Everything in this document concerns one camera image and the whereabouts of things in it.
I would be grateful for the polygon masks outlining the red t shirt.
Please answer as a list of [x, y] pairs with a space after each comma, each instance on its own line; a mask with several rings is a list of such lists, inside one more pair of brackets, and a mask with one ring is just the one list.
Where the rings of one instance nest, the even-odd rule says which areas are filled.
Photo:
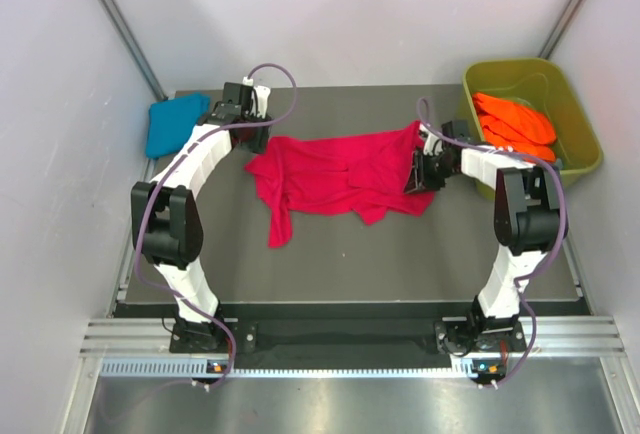
[[408, 194], [414, 151], [423, 145], [420, 123], [400, 130], [299, 140], [276, 136], [245, 170], [271, 212], [268, 246], [293, 236], [291, 213], [335, 216], [356, 213], [366, 225], [392, 211], [420, 216], [435, 194]]

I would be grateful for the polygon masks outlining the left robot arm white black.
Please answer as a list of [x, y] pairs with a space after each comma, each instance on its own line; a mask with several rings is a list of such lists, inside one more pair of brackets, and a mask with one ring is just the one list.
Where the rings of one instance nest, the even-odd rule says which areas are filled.
[[196, 198], [217, 164], [234, 148], [264, 152], [269, 128], [263, 123], [271, 119], [267, 114], [270, 93], [270, 88], [249, 78], [225, 84], [222, 99], [196, 121], [171, 163], [131, 190], [134, 246], [162, 275], [178, 305], [172, 353], [208, 353], [230, 345], [227, 328], [220, 321], [219, 300], [200, 261], [204, 231]]

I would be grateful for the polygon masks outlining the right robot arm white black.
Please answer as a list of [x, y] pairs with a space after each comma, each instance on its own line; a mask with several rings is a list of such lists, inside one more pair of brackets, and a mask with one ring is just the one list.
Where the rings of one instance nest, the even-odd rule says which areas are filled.
[[443, 322], [442, 351], [456, 357], [519, 343], [519, 313], [532, 274], [551, 263], [568, 230], [562, 183], [554, 169], [489, 145], [473, 145], [463, 121], [441, 133], [421, 125], [423, 142], [412, 158], [408, 193], [436, 192], [464, 175], [493, 190], [493, 229], [499, 244], [485, 286], [463, 322]]

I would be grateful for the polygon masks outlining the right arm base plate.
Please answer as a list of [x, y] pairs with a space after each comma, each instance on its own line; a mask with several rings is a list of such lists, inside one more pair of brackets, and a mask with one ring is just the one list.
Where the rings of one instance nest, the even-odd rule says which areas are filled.
[[498, 354], [503, 348], [508, 353], [522, 353], [526, 340], [522, 325], [508, 321], [500, 327], [481, 328], [469, 319], [451, 318], [434, 324], [438, 350], [463, 357], [471, 354]]

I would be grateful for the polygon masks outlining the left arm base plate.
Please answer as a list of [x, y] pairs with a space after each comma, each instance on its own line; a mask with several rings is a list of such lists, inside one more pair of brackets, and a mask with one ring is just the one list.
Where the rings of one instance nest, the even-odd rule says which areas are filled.
[[[233, 322], [227, 324], [239, 354], [253, 352], [257, 340], [257, 324]], [[193, 323], [179, 319], [171, 331], [169, 351], [174, 354], [230, 353], [231, 340], [220, 327], [212, 323]]]

